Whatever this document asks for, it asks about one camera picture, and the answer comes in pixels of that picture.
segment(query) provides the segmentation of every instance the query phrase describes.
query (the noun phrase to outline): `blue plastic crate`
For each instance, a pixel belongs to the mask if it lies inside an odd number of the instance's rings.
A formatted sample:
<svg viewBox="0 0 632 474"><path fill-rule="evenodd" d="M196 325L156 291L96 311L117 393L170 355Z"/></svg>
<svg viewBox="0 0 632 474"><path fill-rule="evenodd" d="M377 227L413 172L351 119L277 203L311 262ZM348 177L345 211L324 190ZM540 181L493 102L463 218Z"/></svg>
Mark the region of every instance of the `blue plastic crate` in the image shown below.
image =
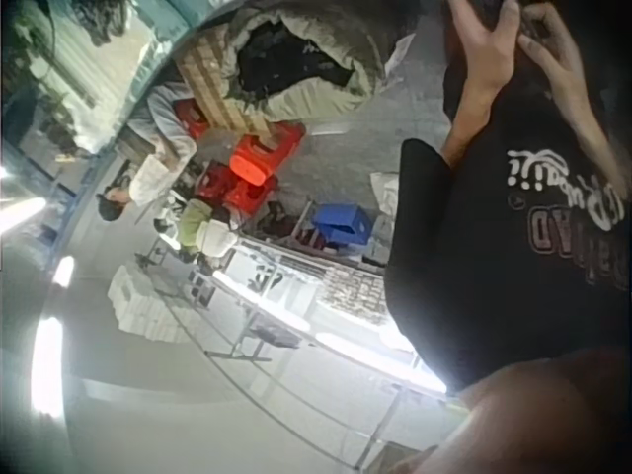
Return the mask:
<svg viewBox="0 0 632 474"><path fill-rule="evenodd" d="M328 243L366 245L373 229L371 219L358 205L323 204L312 223Z"/></svg>

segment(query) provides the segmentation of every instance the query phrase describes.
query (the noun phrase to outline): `finger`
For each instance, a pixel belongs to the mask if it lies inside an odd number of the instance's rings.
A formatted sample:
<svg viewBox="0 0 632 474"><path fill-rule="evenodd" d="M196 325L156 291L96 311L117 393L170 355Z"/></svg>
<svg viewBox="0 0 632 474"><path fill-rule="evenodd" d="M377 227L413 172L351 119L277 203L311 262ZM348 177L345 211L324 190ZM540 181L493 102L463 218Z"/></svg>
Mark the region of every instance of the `finger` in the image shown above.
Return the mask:
<svg viewBox="0 0 632 474"><path fill-rule="evenodd" d="M505 0L501 7L501 15L496 25L494 36L501 43L514 45L519 28L520 7L515 0Z"/></svg>
<svg viewBox="0 0 632 474"><path fill-rule="evenodd" d="M469 0L448 0L454 26L461 40L479 40L487 34L487 29L476 16Z"/></svg>
<svg viewBox="0 0 632 474"><path fill-rule="evenodd" d="M520 35L517 37L517 43L524 53L542 68L549 80L554 79L562 72L562 66L553 57L553 54L537 41L534 41L527 35Z"/></svg>
<svg viewBox="0 0 632 474"><path fill-rule="evenodd" d="M569 69L582 70L580 51L566 27L560 14L550 3L529 5L522 12L525 18L539 20L544 23L556 42L556 49L560 54L560 62Z"/></svg>

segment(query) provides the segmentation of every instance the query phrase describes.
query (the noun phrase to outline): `white shirt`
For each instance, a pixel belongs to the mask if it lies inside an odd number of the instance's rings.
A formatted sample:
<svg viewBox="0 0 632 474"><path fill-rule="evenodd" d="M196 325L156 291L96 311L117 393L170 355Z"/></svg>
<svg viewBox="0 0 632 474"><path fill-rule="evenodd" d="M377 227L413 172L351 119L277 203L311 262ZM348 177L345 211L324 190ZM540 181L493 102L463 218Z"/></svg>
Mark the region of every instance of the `white shirt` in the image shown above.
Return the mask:
<svg viewBox="0 0 632 474"><path fill-rule="evenodd" d="M175 171L169 171L160 162L160 157L159 153L147 156L129 184L129 196L138 206L146 205L168 191L187 166L187 161L181 160Z"/></svg>

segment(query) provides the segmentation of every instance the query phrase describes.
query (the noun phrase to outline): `stool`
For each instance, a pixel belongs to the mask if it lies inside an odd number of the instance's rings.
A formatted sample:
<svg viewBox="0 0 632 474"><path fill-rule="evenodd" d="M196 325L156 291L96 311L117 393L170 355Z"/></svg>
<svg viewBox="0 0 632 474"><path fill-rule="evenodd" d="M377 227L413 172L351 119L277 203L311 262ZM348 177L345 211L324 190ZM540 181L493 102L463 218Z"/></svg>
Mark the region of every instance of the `stool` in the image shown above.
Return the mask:
<svg viewBox="0 0 632 474"><path fill-rule="evenodd" d="M239 180L237 186L226 194L224 203L230 204L248 215L255 215L264 204L266 198L277 188L278 178L270 176L264 181L262 186L255 186L244 180Z"/></svg>
<svg viewBox="0 0 632 474"><path fill-rule="evenodd" d="M321 205L312 223L327 242L366 245L373 223L366 212L353 204Z"/></svg>
<svg viewBox="0 0 632 474"><path fill-rule="evenodd" d="M305 135L305 127L301 123L277 123L276 130L282 138L274 150L264 145L258 136L244 135L230 157L230 169L247 182L261 186L294 152Z"/></svg>
<svg viewBox="0 0 632 474"><path fill-rule="evenodd" d="M230 168L221 164L208 167L196 187L196 196L203 200L221 205L226 193L232 190L241 181Z"/></svg>
<svg viewBox="0 0 632 474"><path fill-rule="evenodd" d="M193 140L198 141L208 130L208 122L195 99L184 99L174 103L174 111Z"/></svg>

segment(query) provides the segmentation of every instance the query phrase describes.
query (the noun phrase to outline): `black t-shirt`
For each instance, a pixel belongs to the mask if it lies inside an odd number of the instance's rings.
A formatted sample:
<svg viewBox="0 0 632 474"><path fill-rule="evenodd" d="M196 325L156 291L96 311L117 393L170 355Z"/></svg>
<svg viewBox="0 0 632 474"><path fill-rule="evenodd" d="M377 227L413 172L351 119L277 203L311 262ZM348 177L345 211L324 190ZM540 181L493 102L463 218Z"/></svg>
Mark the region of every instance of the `black t-shirt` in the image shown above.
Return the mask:
<svg viewBox="0 0 632 474"><path fill-rule="evenodd" d="M509 88L456 170L404 142L388 308L454 391L518 361L627 345L628 221L555 105Z"/></svg>

